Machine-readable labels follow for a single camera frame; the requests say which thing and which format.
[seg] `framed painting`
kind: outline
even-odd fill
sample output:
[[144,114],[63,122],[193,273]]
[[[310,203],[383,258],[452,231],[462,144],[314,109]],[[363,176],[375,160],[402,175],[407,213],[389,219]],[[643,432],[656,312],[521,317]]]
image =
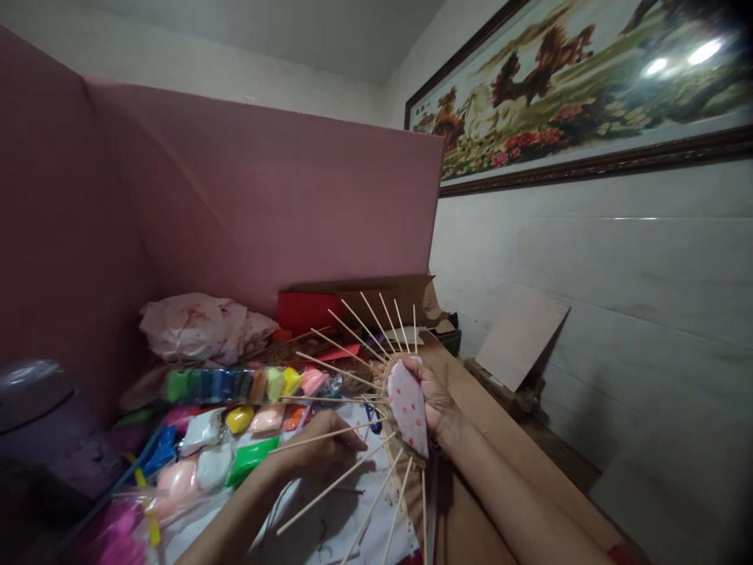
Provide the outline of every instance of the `framed painting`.
[[406,103],[445,138],[441,196],[753,152],[744,25],[724,2],[509,0]]

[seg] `white wall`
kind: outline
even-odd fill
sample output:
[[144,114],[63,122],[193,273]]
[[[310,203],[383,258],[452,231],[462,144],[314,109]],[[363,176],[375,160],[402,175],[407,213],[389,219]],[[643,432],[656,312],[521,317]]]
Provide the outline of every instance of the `white wall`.
[[84,75],[381,125],[383,88],[80,6],[0,0],[0,24]]
[[[448,0],[387,84],[390,126],[503,4]],[[675,562],[714,555],[746,487],[752,178],[741,161],[439,201],[430,266],[441,306],[459,314],[460,354],[478,352],[515,285],[572,307],[541,407],[606,471],[597,501],[657,563],[681,544]]]

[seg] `polka dot fabric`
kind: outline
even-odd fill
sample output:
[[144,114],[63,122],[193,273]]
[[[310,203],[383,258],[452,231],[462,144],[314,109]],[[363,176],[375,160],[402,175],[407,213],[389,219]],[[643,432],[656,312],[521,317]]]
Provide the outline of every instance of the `polka dot fabric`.
[[403,442],[423,459],[429,458],[424,393],[418,380],[398,361],[387,379],[387,399]]

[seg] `wooden table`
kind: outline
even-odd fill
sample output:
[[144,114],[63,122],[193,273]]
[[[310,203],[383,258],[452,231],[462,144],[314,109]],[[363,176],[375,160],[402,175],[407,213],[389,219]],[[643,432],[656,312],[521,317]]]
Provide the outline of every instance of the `wooden table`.
[[[521,475],[554,501],[604,552],[608,552],[615,545],[623,544],[622,536],[599,510],[565,477],[442,344],[429,332],[423,332],[421,337],[424,345],[419,347],[419,355],[423,358],[424,364],[446,384],[457,405],[481,430],[489,443],[503,454]],[[460,473],[449,461],[440,460],[438,465],[438,515],[434,563],[516,563],[504,539]],[[420,493],[420,475],[415,473],[409,479],[406,500],[419,539],[423,537]]]

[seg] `pink wall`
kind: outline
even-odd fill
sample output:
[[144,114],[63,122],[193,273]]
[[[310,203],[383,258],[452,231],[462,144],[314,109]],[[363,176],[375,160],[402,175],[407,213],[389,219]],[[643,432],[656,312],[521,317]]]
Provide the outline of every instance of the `pink wall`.
[[163,290],[274,315],[294,283],[426,273],[441,138],[91,82]]
[[0,76],[0,363],[60,360],[107,419],[157,279],[82,79],[1,27]]

